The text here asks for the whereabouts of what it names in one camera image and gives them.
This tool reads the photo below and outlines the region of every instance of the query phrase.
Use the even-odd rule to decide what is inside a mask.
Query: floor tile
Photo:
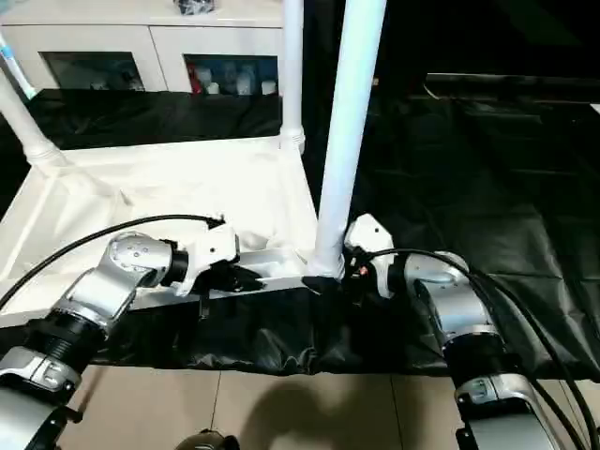
[[[449,378],[395,376],[403,450],[456,450],[462,427]]]
[[[243,450],[399,450],[389,376],[223,372],[215,428]]]
[[[59,444],[63,450],[173,450],[210,428],[218,378],[195,370],[89,367],[70,403],[84,408],[83,421],[67,426]]]

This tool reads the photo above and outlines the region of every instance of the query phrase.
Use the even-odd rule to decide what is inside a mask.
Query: white pole
[[[64,167],[68,164],[60,150],[41,132],[2,70],[0,70],[0,113],[7,119],[21,141],[23,152],[32,166],[43,169]]]
[[[386,0],[347,0],[329,144],[322,182],[317,241],[307,271],[341,278],[344,232],[382,34]]]
[[[302,39],[304,0],[283,4],[283,123],[281,146],[295,146],[304,152],[302,128]]]
[[[123,201],[122,193],[118,189],[71,164],[58,147],[44,136],[2,70],[0,70],[0,113],[7,119],[21,141],[22,150],[32,167],[48,176],[61,174],[63,183],[73,192],[94,193],[109,197],[115,202]]]
[[[10,49],[8,46],[7,42],[2,36],[2,33],[0,33],[0,53],[2,54],[5,63],[7,63],[8,70],[10,70],[10,73],[21,87],[23,93],[27,99],[31,100],[36,96],[36,89],[29,83],[29,81],[27,81],[25,74],[21,70],[21,66],[19,66],[19,63],[15,59],[15,55],[12,53],[12,49]]]

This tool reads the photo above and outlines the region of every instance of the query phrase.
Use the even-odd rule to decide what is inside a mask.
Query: black fabric
[[[303,156],[316,204],[323,105],[307,120]],[[45,91],[30,109],[65,149],[277,134],[280,125],[276,97]],[[397,246],[455,251],[492,274],[527,302],[575,375],[598,380],[599,125],[589,106],[392,101],[374,92],[351,216],[369,212]],[[6,208],[27,165],[6,125],[0,145],[13,169],[1,181]],[[297,289],[210,309],[202,322],[194,304],[129,312],[95,361],[277,375],[445,373],[427,311],[403,295],[357,307],[335,287]],[[501,298],[494,314],[528,368],[557,376]],[[22,327],[0,330],[0,351],[23,339]]]

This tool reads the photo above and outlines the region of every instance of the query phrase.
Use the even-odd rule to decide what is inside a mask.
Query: glass cabinet door
[[[281,28],[151,26],[150,31],[170,91],[283,94]]]
[[[61,89],[144,90],[130,52],[42,52],[41,55]]]
[[[275,56],[184,54],[192,93],[257,96],[278,93]]]
[[[36,89],[166,90],[140,25],[7,25],[2,34]]]

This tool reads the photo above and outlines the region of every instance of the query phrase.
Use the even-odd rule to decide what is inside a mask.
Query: black wire
[[[566,381],[567,385],[569,386],[569,389],[571,390],[571,393],[573,394],[573,397],[575,398],[575,401],[577,402],[577,405],[579,406],[579,410],[581,411],[581,415],[583,415],[583,420],[590,435],[591,449],[599,450],[600,437],[598,436],[598,431],[596,429],[595,421],[593,420],[592,412],[590,411],[590,408],[588,407],[585,398],[581,394],[581,391],[579,390],[575,379],[571,375],[571,372],[569,371],[561,357],[558,355],[552,344],[550,343],[549,339],[538,324],[537,320],[534,318],[529,309],[520,301],[520,299],[507,288],[505,288],[500,282],[480,271],[472,270],[472,272],[478,277],[484,279],[486,282],[493,285],[494,288],[496,288],[498,291],[500,291],[502,294],[508,297],[511,300],[511,302],[513,302],[513,304],[517,307],[519,312],[523,315],[525,320],[528,322],[534,333],[537,335],[537,338],[540,339],[540,342],[542,343],[544,349],[550,356],[550,359],[552,359],[554,364],[558,366],[559,370],[562,373],[562,376],[564,377],[564,380]]]
[[[561,425],[564,427],[564,429],[568,433],[569,438],[571,438],[571,441],[573,441],[575,448],[577,450],[587,450],[587,447],[585,446],[585,444],[579,437],[579,433],[575,430],[575,427],[573,427],[573,424],[571,423],[569,418],[566,416],[566,414],[563,412],[563,410],[561,409],[559,404],[556,402],[556,400],[550,395],[550,393],[544,388],[544,386],[542,386],[542,384],[539,381],[537,381],[533,376],[528,375],[527,379],[529,380],[529,383],[533,386],[533,389],[535,389],[537,391],[539,396],[546,402],[546,404],[552,410],[554,415],[556,415],[556,417],[559,419],[559,422],[561,422]]]
[[[483,286],[479,282],[479,279],[477,277],[480,277],[481,279],[485,280],[487,283],[493,285],[495,289],[497,289],[498,291],[503,293],[515,305],[515,307],[517,307],[519,312],[523,315],[523,318],[527,321],[529,326],[532,328],[534,333],[537,335],[538,339],[540,339],[540,342],[544,346],[546,352],[548,353],[548,355],[550,356],[550,358],[552,359],[554,364],[556,364],[556,366],[559,368],[560,372],[562,373],[562,376],[564,377],[564,380],[566,381],[567,385],[569,386],[569,389],[571,390],[571,392],[573,394],[573,397],[575,398],[575,401],[577,402],[577,405],[579,406],[579,410],[581,411],[581,414],[583,415],[583,420],[585,421],[586,428],[588,429],[588,434],[590,435],[591,449],[592,450],[600,450],[600,437],[598,436],[598,432],[596,430],[596,426],[595,426],[595,423],[593,420],[592,413],[590,411],[590,408],[589,408],[587,402],[585,401],[585,398],[581,394],[581,391],[579,391],[579,388],[578,388],[577,384],[575,383],[575,380],[573,379],[571,372],[569,371],[567,366],[564,364],[564,362],[560,358],[560,356],[557,354],[556,350],[554,349],[554,347],[552,346],[552,344],[550,343],[550,341],[544,334],[544,331],[539,326],[539,324],[537,323],[537,321],[534,318],[534,316],[532,315],[532,313],[525,306],[525,304],[520,301],[520,299],[516,295],[514,295],[511,291],[506,289],[501,283],[499,283],[498,281],[496,281],[494,278],[490,277],[489,275],[484,274],[483,272],[480,272],[477,270],[473,270],[473,269],[471,269],[471,273],[470,273],[467,269],[462,267],[460,264],[458,264],[454,260],[452,260],[446,256],[440,255],[438,253],[434,253],[432,251],[421,250],[418,248],[389,248],[386,250],[380,250],[380,251],[374,251],[374,252],[367,253],[367,255],[365,257],[367,258],[368,261],[370,261],[373,258],[376,258],[378,256],[391,255],[391,254],[424,255],[424,256],[429,256],[430,258],[434,258],[438,261],[441,261],[443,263],[450,265],[451,267],[458,270],[460,272],[460,274],[462,274],[466,279],[468,279],[469,282],[472,284],[473,289],[477,293],[481,294],[480,298],[482,299],[484,304],[486,304],[487,308],[490,309],[490,312],[493,311],[491,299],[490,299],[489,295],[487,294],[487,291],[485,289],[483,289]]]
[[[38,265],[36,265],[33,269],[28,271],[25,275],[23,275],[2,296],[2,298],[0,298],[0,310],[6,306],[8,301],[14,296],[15,293],[17,293],[19,291],[20,288],[22,288],[25,285],[25,283],[27,283],[27,281],[29,281],[30,279],[35,277],[37,274],[39,274],[42,270],[44,270],[50,264],[52,264],[59,258],[65,256],[67,253],[74,250],[75,248],[81,247],[82,245],[87,244],[88,242],[91,242],[95,239],[98,239],[99,237],[105,236],[106,234],[118,232],[125,228],[133,227],[135,225],[141,225],[143,223],[148,223],[148,222],[159,222],[161,220],[199,220],[199,221],[205,222],[209,228],[214,228],[223,223],[223,220],[211,218],[211,217],[195,216],[195,215],[191,215],[191,214],[169,214],[169,215],[164,215],[164,216],[151,216],[151,217],[136,218],[136,219],[130,220],[128,222],[123,222],[118,225],[113,225],[104,230],[100,230],[99,232],[94,232],[94,233],[89,234],[81,239],[78,239],[77,241],[74,241],[74,242],[70,243],[69,245],[67,245],[66,247],[63,247],[60,250],[56,251],[55,253],[50,255],[48,258],[46,258],[44,261],[42,261]]]

